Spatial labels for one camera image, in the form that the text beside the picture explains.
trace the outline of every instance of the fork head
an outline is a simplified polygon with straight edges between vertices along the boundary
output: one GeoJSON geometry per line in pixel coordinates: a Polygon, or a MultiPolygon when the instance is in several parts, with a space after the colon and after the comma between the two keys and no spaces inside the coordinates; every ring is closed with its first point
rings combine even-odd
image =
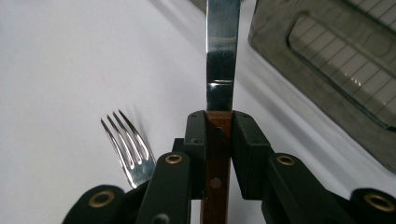
{"type": "Polygon", "coordinates": [[[113,117],[116,122],[107,115],[107,120],[113,127],[114,134],[107,128],[106,123],[102,119],[101,122],[111,145],[116,151],[129,184],[135,189],[150,180],[154,171],[155,159],[149,149],[149,145],[143,140],[131,121],[120,110],[119,113],[126,125],[122,123],[115,112],[113,112],[113,117]]]}

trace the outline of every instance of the tabletop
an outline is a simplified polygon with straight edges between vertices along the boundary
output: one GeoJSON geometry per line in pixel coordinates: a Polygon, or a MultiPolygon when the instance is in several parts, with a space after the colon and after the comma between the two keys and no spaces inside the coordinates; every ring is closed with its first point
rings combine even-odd
{"type": "MultiPolygon", "coordinates": [[[[241,6],[233,109],[275,152],[300,158],[326,189],[396,195],[373,159],[248,44],[241,6]]],[[[62,223],[88,189],[129,190],[100,118],[121,109],[156,158],[205,109],[205,14],[188,0],[0,1],[2,223],[62,223]]],[[[192,202],[191,223],[199,223],[192,202]]],[[[264,223],[231,173],[229,223],[264,223]]]]}

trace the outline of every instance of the white table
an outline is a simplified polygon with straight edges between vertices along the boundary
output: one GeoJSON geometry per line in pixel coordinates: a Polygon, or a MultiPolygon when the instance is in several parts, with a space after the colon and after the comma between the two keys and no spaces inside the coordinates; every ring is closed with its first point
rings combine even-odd
{"type": "MultiPolygon", "coordinates": [[[[396,195],[396,177],[248,44],[242,4],[233,108],[276,152],[299,157],[329,190],[396,195]]],[[[0,218],[62,223],[88,189],[130,187],[100,118],[122,109],[155,156],[205,109],[205,15],[189,1],[0,2],[0,218]]],[[[263,223],[231,176],[229,223],[263,223]]],[[[191,223],[198,223],[199,202],[191,223]]]]}

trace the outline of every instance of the wooden handle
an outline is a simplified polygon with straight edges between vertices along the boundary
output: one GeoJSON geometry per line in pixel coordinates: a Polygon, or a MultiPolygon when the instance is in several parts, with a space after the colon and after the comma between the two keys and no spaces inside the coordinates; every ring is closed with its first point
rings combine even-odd
{"type": "Polygon", "coordinates": [[[201,223],[227,223],[233,112],[206,112],[206,180],[201,223]]]}

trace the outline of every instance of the knife blade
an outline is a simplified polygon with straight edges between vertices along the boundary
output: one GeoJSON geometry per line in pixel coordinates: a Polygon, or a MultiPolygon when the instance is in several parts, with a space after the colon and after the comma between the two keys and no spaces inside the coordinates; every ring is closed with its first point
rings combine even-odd
{"type": "Polygon", "coordinates": [[[208,111],[231,111],[240,0],[206,2],[206,104],[208,111]]]}

